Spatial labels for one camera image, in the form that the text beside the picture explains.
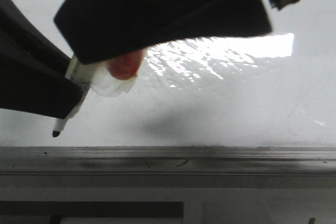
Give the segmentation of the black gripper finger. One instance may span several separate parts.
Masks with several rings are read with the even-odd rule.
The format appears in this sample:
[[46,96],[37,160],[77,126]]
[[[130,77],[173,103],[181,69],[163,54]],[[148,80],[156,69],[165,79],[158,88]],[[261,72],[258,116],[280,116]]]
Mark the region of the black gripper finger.
[[177,39],[271,32],[261,0],[65,0],[54,20],[82,63]]
[[1,0],[1,108],[64,119],[82,92],[65,78],[70,59]]

